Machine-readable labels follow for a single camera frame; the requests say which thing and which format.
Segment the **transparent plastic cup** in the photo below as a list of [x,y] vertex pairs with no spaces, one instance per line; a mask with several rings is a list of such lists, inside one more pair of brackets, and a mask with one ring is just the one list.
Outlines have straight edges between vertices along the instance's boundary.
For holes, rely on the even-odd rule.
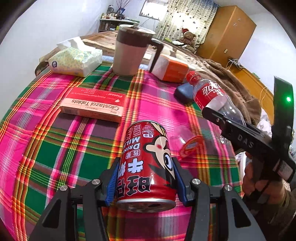
[[170,138],[181,158],[194,154],[198,150],[198,146],[203,145],[201,135],[194,135],[186,126],[178,126],[174,130],[174,135]]

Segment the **bottle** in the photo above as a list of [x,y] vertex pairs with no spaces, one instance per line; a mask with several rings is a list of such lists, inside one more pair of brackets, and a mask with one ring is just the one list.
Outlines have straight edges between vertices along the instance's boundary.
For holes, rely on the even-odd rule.
[[242,113],[215,81],[203,79],[195,71],[190,71],[186,79],[193,86],[193,99],[201,110],[209,107],[228,119],[246,126]]

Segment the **cartoon character face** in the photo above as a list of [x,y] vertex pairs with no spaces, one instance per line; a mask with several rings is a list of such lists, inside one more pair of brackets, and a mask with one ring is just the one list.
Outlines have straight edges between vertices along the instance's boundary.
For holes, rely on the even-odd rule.
[[155,129],[158,130],[158,132],[159,132],[160,134],[162,134],[162,135],[165,136],[166,138],[168,137],[167,134],[166,134],[166,131],[165,131],[165,129],[164,129],[163,127],[161,127],[160,125],[158,125],[158,124],[156,124],[156,123],[154,123],[154,122],[151,122],[151,124],[154,126]]
[[155,154],[156,160],[165,169],[168,170],[172,177],[175,179],[173,169],[173,162],[168,148],[168,139],[164,136],[159,136],[154,144],[147,144],[146,150]]

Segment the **orange and white box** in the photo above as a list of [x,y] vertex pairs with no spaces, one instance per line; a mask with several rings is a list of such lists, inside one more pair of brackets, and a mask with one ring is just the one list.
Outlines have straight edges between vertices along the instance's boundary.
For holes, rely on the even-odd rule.
[[161,54],[156,61],[152,74],[163,81],[182,83],[188,70],[188,64],[184,61]]
[[125,94],[75,87],[63,100],[63,113],[121,122]]

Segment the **human hand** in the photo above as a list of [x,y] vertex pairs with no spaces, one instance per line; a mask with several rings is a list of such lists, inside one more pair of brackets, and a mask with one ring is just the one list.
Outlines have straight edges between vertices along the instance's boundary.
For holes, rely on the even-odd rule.
[[[268,180],[260,180],[256,183],[252,181],[253,178],[253,164],[249,163],[245,168],[245,176],[243,178],[242,190],[249,196],[255,189],[262,191],[268,183]],[[268,204],[280,204],[285,197],[285,187],[283,181],[272,181],[264,191],[269,195]]]

